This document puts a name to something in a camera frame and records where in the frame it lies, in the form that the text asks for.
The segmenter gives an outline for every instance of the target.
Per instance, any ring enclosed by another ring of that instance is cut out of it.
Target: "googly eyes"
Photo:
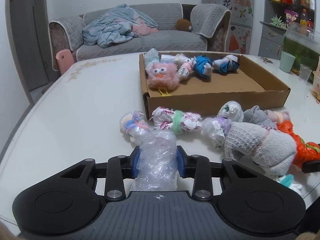
[[[166,69],[165,67],[161,68],[161,69],[160,69],[160,73],[161,73],[161,74],[167,73],[167,69]]]
[[[160,69],[156,68],[155,70],[153,70],[153,74],[156,76],[158,74],[160,74]]]

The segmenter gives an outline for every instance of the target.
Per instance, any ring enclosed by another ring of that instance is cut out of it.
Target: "green cup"
[[[293,66],[295,59],[296,59],[295,56],[293,56],[285,51],[282,51],[281,58],[280,58],[280,69],[284,72],[289,73],[292,66]]]

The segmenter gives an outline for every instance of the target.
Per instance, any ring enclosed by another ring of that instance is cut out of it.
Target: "yellow toy feet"
[[[159,91],[159,93],[160,93],[160,95],[161,95],[162,97],[170,97],[170,96],[172,96],[172,95],[170,95],[170,94],[167,92],[167,90],[165,91],[165,93],[163,93],[160,89],[158,89],[158,91]]]

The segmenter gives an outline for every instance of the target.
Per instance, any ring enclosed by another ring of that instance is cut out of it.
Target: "blue yarn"
[[[220,71],[219,72],[226,73],[228,71],[228,68],[229,68],[229,62],[225,63],[225,64],[222,64],[220,66]]]
[[[206,56],[198,56],[196,57],[196,65],[193,68],[193,71],[196,72],[199,76],[203,78],[210,78],[211,76],[204,75],[204,65],[209,63],[212,65],[212,61]]]
[[[233,62],[233,67],[232,67],[231,71],[236,71],[239,68],[239,63],[235,62],[235,61],[232,61],[232,62]]]
[[[230,64],[232,64],[232,69],[230,69],[229,71],[236,71],[239,68],[239,63],[232,61],[232,63],[228,62],[225,64],[222,64],[220,66],[220,69],[218,70],[219,73],[226,73],[229,69]]]

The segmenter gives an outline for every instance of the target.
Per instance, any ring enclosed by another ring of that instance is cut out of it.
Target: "fish tank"
[[[296,57],[291,69],[293,73],[299,74],[300,64],[316,70],[320,56],[320,32],[293,22],[284,35],[282,50]],[[311,73],[309,82],[313,82],[313,77]]]

